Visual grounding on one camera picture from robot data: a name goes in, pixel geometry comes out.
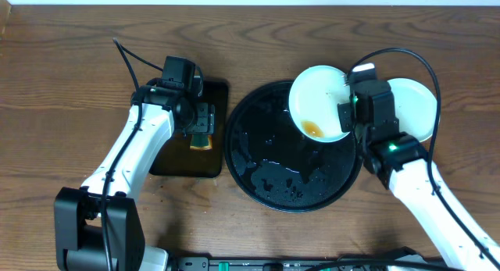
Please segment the green and yellow sponge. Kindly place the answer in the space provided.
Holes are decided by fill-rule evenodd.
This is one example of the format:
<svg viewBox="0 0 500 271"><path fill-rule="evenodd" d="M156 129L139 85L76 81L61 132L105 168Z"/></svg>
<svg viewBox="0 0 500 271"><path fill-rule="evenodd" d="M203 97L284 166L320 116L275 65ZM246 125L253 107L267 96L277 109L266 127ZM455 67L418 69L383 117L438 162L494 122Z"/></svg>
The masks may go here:
<svg viewBox="0 0 500 271"><path fill-rule="evenodd" d="M192 134L190 149L193 151L208 151L213 148L211 134Z"/></svg>

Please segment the light blue plate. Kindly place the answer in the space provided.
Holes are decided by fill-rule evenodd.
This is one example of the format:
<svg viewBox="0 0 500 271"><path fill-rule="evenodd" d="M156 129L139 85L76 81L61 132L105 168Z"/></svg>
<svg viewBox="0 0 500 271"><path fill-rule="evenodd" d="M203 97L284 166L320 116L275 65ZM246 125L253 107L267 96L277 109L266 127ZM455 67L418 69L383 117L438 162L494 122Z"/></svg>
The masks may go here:
<svg viewBox="0 0 500 271"><path fill-rule="evenodd" d="M295 126L320 143L339 141L348 135L341 129L338 106L349 102L345 73L333 66L311 66L293 81L288 109Z"/></svg>
<svg viewBox="0 0 500 271"><path fill-rule="evenodd" d="M437 99L432 92L420 82L408 78L394 78L388 83L395 98L399 130L419 142L429 139L437 111Z"/></svg>

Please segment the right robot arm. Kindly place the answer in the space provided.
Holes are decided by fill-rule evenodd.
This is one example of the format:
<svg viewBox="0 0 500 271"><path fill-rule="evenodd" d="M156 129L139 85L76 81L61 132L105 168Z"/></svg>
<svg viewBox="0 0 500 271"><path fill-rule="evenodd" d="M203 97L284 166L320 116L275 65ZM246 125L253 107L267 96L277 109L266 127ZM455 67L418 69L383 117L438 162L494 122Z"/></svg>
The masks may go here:
<svg viewBox="0 0 500 271"><path fill-rule="evenodd" d="M365 167L413 214L447 266L497 270L499 245L445 183L433 161L441 98L406 78L334 85L344 129L360 129Z"/></svg>

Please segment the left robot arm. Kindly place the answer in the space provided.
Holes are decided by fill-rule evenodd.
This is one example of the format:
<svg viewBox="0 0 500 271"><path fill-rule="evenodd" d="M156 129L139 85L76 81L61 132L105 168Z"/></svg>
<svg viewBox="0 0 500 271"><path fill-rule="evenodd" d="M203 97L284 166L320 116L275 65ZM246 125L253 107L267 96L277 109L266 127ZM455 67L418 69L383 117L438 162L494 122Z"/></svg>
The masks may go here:
<svg viewBox="0 0 500 271"><path fill-rule="evenodd" d="M100 166L79 188L62 187L55 197L59 269L166 271L169 255L145 243L136 201L177 127L213 133L216 108L199 97L149 85L133 93L127 122Z"/></svg>

